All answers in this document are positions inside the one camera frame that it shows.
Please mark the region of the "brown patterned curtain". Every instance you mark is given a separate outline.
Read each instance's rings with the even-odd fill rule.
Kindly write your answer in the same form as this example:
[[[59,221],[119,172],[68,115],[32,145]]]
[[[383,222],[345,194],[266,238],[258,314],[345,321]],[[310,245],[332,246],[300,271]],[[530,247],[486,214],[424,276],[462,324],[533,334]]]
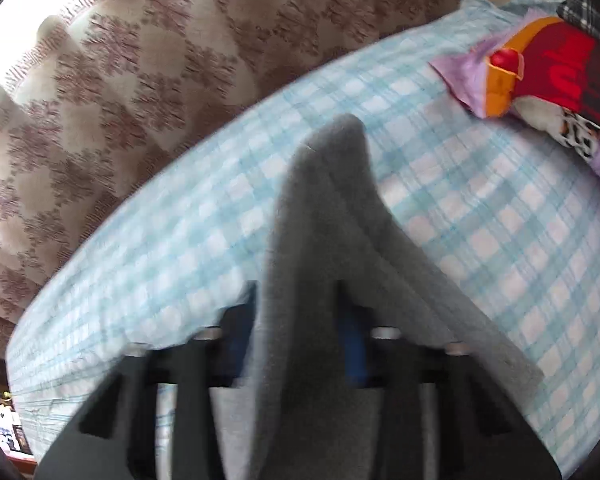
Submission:
[[[0,13],[0,358],[126,196],[312,68],[460,0],[10,0]]]

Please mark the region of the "red floral quilt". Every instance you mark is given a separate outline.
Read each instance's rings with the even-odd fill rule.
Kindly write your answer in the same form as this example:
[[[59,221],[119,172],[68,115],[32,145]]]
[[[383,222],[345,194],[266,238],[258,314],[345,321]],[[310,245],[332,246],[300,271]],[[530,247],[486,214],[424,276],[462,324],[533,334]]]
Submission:
[[[592,36],[531,10],[517,25],[430,65],[475,116],[515,115],[600,177],[600,43]]]

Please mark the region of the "blue plaid bed sheet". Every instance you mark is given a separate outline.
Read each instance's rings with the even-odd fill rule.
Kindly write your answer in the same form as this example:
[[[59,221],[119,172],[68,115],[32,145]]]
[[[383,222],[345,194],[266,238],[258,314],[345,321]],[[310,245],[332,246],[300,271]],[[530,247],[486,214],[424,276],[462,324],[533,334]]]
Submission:
[[[9,385],[34,456],[131,344],[181,344],[236,304],[246,283],[259,296],[294,151],[352,115],[398,226],[539,367],[522,416],[560,472],[575,472],[600,440],[600,178],[513,117],[477,118],[430,66],[531,10],[555,9],[463,0],[290,84],[135,192],[42,289],[9,341]]]

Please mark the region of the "grey pants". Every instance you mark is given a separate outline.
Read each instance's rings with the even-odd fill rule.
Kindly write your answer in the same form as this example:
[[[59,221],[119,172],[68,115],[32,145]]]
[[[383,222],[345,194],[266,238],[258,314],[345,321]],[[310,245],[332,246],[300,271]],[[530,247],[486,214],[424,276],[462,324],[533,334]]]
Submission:
[[[336,285],[410,341],[463,341],[520,408],[539,367],[412,242],[382,202],[362,122],[343,115],[294,151],[265,245],[242,385],[218,395],[231,479],[364,479],[379,396],[344,376]]]

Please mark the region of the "black white plaid pillow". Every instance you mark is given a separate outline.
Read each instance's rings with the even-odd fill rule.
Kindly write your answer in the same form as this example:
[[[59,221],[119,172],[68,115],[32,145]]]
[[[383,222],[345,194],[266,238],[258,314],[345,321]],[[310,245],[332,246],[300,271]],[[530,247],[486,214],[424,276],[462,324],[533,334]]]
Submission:
[[[591,0],[565,0],[558,6],[557,15],[600,43],[600,12]]]

